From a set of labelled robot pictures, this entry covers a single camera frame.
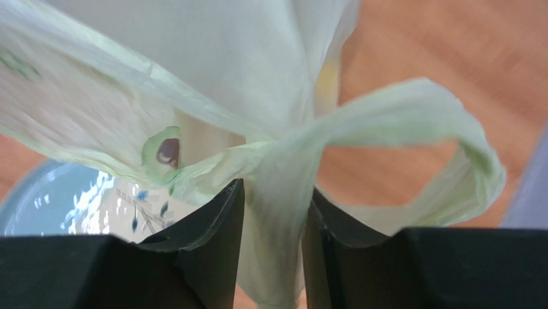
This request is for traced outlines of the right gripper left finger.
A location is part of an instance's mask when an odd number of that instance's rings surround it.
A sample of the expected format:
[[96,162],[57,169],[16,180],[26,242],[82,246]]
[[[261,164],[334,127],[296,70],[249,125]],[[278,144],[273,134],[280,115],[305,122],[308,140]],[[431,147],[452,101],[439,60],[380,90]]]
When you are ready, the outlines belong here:
[[2,308],[231,308],[244,182],[140,243],[112,235],[1,238]]

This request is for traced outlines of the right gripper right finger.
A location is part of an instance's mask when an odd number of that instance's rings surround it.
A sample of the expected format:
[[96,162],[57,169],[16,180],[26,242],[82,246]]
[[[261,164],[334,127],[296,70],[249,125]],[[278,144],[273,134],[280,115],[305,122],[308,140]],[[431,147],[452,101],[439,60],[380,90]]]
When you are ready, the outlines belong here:
[[309,308],[546,308],[547,232],[386,236],[315,191],[302,238]]

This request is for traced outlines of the avocado print plastic bag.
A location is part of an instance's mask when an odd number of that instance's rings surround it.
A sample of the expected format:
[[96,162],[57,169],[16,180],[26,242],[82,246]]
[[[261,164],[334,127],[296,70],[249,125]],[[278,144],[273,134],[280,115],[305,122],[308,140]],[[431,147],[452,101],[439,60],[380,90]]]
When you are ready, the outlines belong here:
[[327,146],[456,139],[397,207],[346,205],[378,232],[485,212],[506,170],[480,123],[426,78],[337,105],[359,1],[2,1],[1,132],[38,153],[201,205],[246,186],[237,282],[296,308],[300,240]]

